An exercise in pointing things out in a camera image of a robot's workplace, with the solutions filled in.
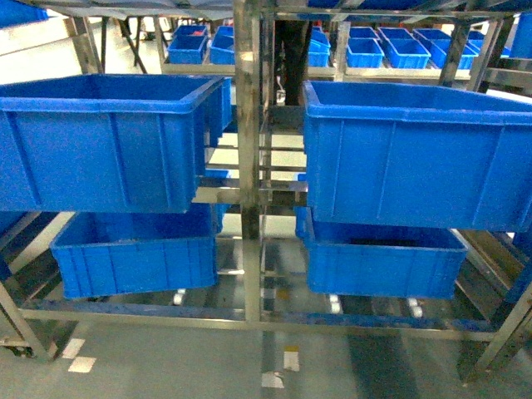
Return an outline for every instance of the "metal shelving unit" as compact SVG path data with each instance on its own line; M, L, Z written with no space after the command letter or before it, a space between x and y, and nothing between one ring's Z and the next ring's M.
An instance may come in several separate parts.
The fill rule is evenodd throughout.
M46 1L32 3L47 5ZM514 61L499 61L511 23L512 12L493 12L491 8L501 0L462 2L431 0L420 7L406 11L358 10L360 1L342 1L334 9L309 7L276 7L254 0L234 0L233 7L218 7L217 12L234 12L235 54L234 81L238 104L238 179L203 179L195 198L196 202L229 203L238 205L242 224L241 236L220 237L220 245L229 245L230 251L238 254L238 261L219 273L224 282L234 279L243 281L244 304L241 308L214 306L212 301L199 302L194 306L146 305L117 303L115 301L50 301L35 293L21 289L17 276L0 284L0 304L18 338L31 347L39 358L52 358L57 346L48 338L41 337L44 330L30 326L30 320L85 321L105 323L156 324L174 327L219 328L263 330L286 333L327 333L353 335L404 335L431 339L461 340L463 354L459 371L464 381L472 381L503 367L522 347L532 330L532 284L512 307L503 306L502 300L513 284L515 275L528 259L503 245L500 236L488 232L461 232L472 243L474 250L468 256L457 282L459 293L454 301L425 301L426 316L414 318L405 311L406 301L387 299L393 312L379 314L345 314L331 310L331 299L305 291L304 303L287 301L290 290L301 286L303 271L293 263L272 259L272 247L296 254L301 243L289 239L277 241L266 236L269 215L291 214L295 205L306 204L307 186L304 182L272 180L272 137L277 134L298 134L302 123L301 107L276 107L273 105L273 22L279 19L309 19L322 15L339 22L337 70L326 71L324 78L337 81L359 78L378 78L375 72L345 70L345 44L351 20L358 22L448 22L455 23L449 56L441 71L417 71L419 78L437 77L439 84L452 86L457 78L458 61L466 44L467 33L472 23L490 20L490 33L485 39L480 57L475 62L470 81L470 90L482 91L488 82L500 83L497 67ZM176 6L175 10L156 6L150 9L123 7L94 7L72 5L73 15L125 14L131 16L178 15L184 10L187 15L197 12L208 15L201 7ZM91 35L85 46L91 46ZM160 46L160 60L166 73L220 73L211 66L187 69L185 66L166 66ZM97 70L97 60L82 59L83 71ZM524 71L529 70L529 63ZM403 78L407 71L394 71ZM526 74L530 84L530 75ZM299 171L300 168L283 168ZM306 262L304 251L298 255L296 264Z

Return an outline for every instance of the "metal pole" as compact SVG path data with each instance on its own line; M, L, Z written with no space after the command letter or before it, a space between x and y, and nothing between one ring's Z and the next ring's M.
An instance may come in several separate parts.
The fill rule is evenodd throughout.
M136 35L135 35L135 50L137 52L137 54L139 53L139 48L140 48L140 28L141 28L141 25L142 24L142 17L137 17L136 18ZM138 64L136 58L135 60L133 61L133 67L136 67L136 65Z
M107 22L109 17L101 18L101 70L106 73L106 54L107 54Z
M525 290L489 345L466 344L458 362L464 382L477 380L495 368L501 368L519 351L532 329L532 283Z
M447 53L446 63L441 69L440 86L452 87L455 80L456 71L458 71L458 64L462 58L464 47L466 47L467 36L469 35L470 24L466 22L458 22L455 25L455 30L452 32L451 45Z
M260 320L260 24L257 0L234 0L239 182L246 321Z
M507 17L490 23L480 55L471 68L471 79L467 85L467 90L481 93L488 91L490 84L484 81L486 70L497 67L513 25L514 17Z
M80 63L81 73L103 73L100 56L96 48L91 23L88 18L73 17L67 24L69 36L76 50L77 59Z
M340 22L338 24L338 36L336 45L336 73L334 75L335 81L343 81L346 73L346 49L347 41L349 40L349 30L351 29L350 22Z
M160 28L159 17L153 17L153 20L155 24L155 40L157 41L157 51L159 53L159 64L162 70L166 59L165 47L163 45L163 30Z
M124 21L119 21L118 23L120 23L123 30L126 30L126 24L124 23ZM127 44L129 44L130 46L131 51L133 52L133 56L135 57L135 60L139 63L140 70L142 71L142 73L148 73L148 71L144 67L144 63L140 59L139 52L135 48L135 43L133 43L129 35L126 35L126 40L127 40Z
M33 353L42 360L52 360L57 351L56 344L51 342L49 337L46 337L42 328L36 330L40 333L40 336L33 331L27 320L21 315L18 306L12 300L3 283L0 283L0 307L3 308L4 312L7 314L10 323L16 328L17 333L20 334L30 345ZM49 351L44 346L45 342L50 343Z

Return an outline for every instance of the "plastic crate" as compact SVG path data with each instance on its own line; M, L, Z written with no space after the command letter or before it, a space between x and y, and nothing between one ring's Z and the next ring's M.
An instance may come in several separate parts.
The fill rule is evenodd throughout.
M234 27L228 27L228 26L222 25L221 27L218 27L216 34L222 35L222 36L234 37Z
M309 81L304 97L316 220L529 228L531 105L393 83Z
M309 7L333 8L336 7L339 0L309 0ZM365 0L358 8L366 10L407 10L416 7L426 0Z
M467 247L445 229L321 223L307 214L315 293L452 298Z
M79 214L51 244L66 298L216 283L212 206L186 214Z
M375 39L349 39L347 65L351 68L378 68L384 52Z
M376 39L381 38L370 27L352 27L349 29L349 37L351 39Z
M0 212L0 237L22 216L24 216L24 212Z
M443 68L445 65L450 45L451 41L449 40L434 40L431 42L431 46L427 47L431 53L431 60L437 67ZM458 69L471 69L473 61L478 55L478 52L469 46L465 46L460 62L458 63Z
M21 2L0 0L0 29L47 19L46 10L27 6Z
M404 27L379 27L377 29L379 37L382 39L413 40L414 37Z
M313 31L308 46L308 65L310 67L328 67L331 45L323 32Z
M185 212L204 173L205 115L222 125L209 99L223 83L89 75L0 86L0 210Z
M207 41L207 36L175 36L168 47L170 64L202 64Z
M181 25L174 31L174 36L208 36L206 25Z
M216 34L210 45L210 61L213 64L234 65L234 37Z
M478 31L469 32L469 36L467 37L467 45L472 50L480 54L480 49L482 48L483 44L484 44L484 35L481 32L478 32ZM508 47L505 47L500 56L501 58L507 58L510 56L510 53L511 53L511 50Z
M384 51L394 68L424 69L431 57L423 45L414 39L391 39L385 43L383 43Z
M440 29L418 28L418 29L413 29L412 33L414 35L414 38L419 40L421 44L423 44L424 46L428 44L428 42L432 42L433 40L450 40L451 39L451 36L441 31Z
M514 245L532 258L532 229L524 233L516 233Z

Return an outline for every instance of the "black pants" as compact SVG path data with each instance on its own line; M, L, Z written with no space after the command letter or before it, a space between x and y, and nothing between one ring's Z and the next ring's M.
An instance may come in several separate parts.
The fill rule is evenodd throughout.
M281 50L284 49L285 104L299 105L305 72L312 24L308 21L276 21L275 23L275 73L281 68Z

